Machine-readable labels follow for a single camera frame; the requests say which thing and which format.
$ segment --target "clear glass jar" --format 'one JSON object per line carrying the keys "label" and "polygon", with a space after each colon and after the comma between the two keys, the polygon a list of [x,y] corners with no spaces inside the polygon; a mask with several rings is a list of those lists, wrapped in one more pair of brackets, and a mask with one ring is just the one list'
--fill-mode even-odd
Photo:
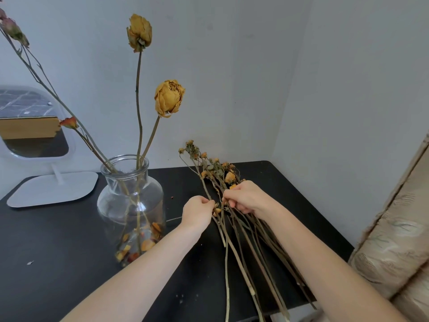
{"label": "clear glass jar", "polygon": [[105,223],[108,240],[123,267],[151,249],[164,236],[164,193],[161,185],[147,175],[149,160],[136,169],[136,155],[113,157],[117,173],[104,165],[101,173],[107,186],[97,200],[98,212]]}

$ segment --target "white wall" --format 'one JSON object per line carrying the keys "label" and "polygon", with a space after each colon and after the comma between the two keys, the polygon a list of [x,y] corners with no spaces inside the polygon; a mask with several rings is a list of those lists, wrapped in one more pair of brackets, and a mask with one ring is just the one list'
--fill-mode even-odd
{"label": "white wall", "polygon": [[274,164],[352,243],[429,128],[429,0],[314,0]]}
{"label": "white wall", "polygon": [[[57,92],[106,156],[137,151],[137,55],[125,27],[136,12],[153,26],[142,61],[144,140],[153,94],[166,79],[185,88],[179,113],[162,119],[151,167],[181,166],[192,138],[229,161],[269,159],[312,0],[4,0]],[[0,84],[37,86],[0,38]],[[81,140],[63,171],[98,170]],[[44,165],[0,159],[0,197]]]}

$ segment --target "table surface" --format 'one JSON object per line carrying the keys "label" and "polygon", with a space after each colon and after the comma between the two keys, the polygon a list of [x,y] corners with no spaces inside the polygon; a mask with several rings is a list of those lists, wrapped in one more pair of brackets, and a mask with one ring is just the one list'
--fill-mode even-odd
{"label": "table surface", "polygon": [[[347,260],[353,247],[268,161],[237,163],[251,179],[286,206],[332,250]],[[201,181],[187,167],[150,169],[164,189],[167,219],[181,216],[194,195],[205,195]],[[0,321],[57,322],[120,270],[107,242],[97,198],[106,186],[68,203],[13,209],[0,200]],[[179,219],[167,223],[172,230]],[[244,256],[265,314],[278,311],[244,240]],[[307,303],[293,277],[270,252],[268,265],[288,308]],[[214,223],[180,263],[144,321],[222,321],[225,319],[224,248]],[[229,320],[252,321],[257,313],[231,255],[228,260]]]}

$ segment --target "mirror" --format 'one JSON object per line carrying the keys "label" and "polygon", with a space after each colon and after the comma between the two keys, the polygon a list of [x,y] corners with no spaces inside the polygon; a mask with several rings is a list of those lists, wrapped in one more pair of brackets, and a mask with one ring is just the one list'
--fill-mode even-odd
{"label": "mirror", "polygon": [[69,144],[59,125],[59,107],[33,88],[0,86],[0,136],[24,158],[63,157]]}

